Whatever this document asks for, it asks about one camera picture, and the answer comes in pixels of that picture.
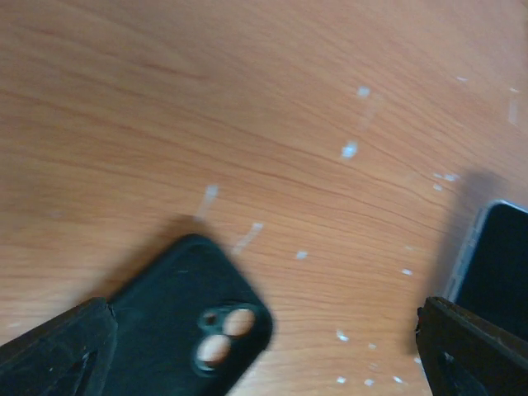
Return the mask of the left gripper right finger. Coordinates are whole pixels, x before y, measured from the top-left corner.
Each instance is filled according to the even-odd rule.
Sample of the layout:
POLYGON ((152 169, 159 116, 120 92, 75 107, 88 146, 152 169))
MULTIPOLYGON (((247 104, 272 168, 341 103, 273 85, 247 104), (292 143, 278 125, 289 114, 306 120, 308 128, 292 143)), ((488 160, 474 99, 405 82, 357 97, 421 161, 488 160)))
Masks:
POLYGON ((417 310, 416 344, 434 395, 527 394, 527 342, 447 299, 417 310))

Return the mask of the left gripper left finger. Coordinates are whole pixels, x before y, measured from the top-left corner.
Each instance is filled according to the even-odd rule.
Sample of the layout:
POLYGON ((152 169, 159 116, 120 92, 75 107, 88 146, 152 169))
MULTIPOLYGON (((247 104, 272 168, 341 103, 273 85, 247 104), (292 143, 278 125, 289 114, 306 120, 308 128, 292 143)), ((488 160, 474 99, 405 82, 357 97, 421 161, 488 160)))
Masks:
POLYGON ((2 395, 101 395, 117 321, 91 298, 1 346, 2 395))

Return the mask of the clear magsafe phone case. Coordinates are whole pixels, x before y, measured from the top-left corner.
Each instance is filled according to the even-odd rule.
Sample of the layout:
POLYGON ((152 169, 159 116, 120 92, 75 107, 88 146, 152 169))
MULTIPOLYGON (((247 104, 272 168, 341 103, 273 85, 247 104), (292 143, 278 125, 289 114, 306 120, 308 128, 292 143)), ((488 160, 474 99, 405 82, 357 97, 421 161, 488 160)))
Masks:
POLYGON ((490 215, 492 209, 501 205, 513 208, 515 212, 519 212, 524 215, 527 214, 526 205, 518 205, 517 203, 510 202, 508 200, 499 199, 489 201, 485 206, 478 210, 468 228, 466 235, 464 236, 463 243, 459 253, 456 256, 455 264, 453 265, 452 271, 450 273, 447 286, 442 294, 442 296, 449 301, 456 301, 460 287, 466 276, 471 258, 478 244, 478 240, 483 232, 488 216, 490 215))

